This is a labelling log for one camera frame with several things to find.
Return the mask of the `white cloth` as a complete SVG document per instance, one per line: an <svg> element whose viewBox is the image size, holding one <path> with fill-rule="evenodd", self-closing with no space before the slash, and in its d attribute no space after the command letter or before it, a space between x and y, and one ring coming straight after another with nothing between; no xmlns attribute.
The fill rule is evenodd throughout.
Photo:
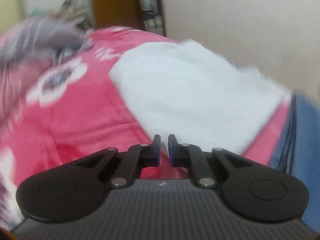
<svg viewBox="0 0 320 240"><path fill-rule="evenodd" d="M109 76L147 135L242 154L290 98L255 67L235 67L193 40L148 42L121 55Z"/></svg>

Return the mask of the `black white plaid shirt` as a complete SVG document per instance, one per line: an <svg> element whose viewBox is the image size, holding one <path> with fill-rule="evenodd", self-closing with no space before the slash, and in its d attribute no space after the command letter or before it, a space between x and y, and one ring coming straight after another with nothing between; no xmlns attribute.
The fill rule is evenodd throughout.
<svg viewBox="0 0 320 240"><path fill-rule="evenodd" d="M19 24L1 46L1 70L27 59L67 61L93 44L83 30L71 22L49 17L32 17Z"/></svg>

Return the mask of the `pink floral bed sheet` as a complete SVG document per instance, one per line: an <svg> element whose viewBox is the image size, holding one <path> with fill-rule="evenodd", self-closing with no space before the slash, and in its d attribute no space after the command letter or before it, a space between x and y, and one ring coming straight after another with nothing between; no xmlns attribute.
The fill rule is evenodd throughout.
<svg viewBox="0 0 320 240"><path fill-rule="evenodd" d="M67 61L27 59L1 71L1 227L23 219L16 190L33 174L108 147L126 151L149 136L129 111L109 73L121 55L148 42L180 44L167 37L110 27L87 35L93 47ZM250 156L280 105L245 150Z"/></svg>

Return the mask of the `blue cloth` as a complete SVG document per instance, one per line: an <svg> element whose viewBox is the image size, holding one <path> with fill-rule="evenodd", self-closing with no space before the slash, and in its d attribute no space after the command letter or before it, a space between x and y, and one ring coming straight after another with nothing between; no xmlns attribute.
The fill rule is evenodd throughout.
<svg viewBox="0 0 320 240"><path fill-rule="evenodd" d="M302 221L319 233L319 105L302 94L292 97L269 167L290 174L309 191Z"/></svg>

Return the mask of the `brown wooden door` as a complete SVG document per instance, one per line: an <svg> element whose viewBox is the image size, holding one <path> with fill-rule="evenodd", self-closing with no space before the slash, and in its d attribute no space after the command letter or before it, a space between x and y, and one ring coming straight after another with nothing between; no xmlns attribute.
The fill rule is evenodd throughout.
<svg viewBox="0 0 320 240"><path fill-rule="evenodd" d="M121 25L166 36L161 0L91 0L97 28Z"/></svg>

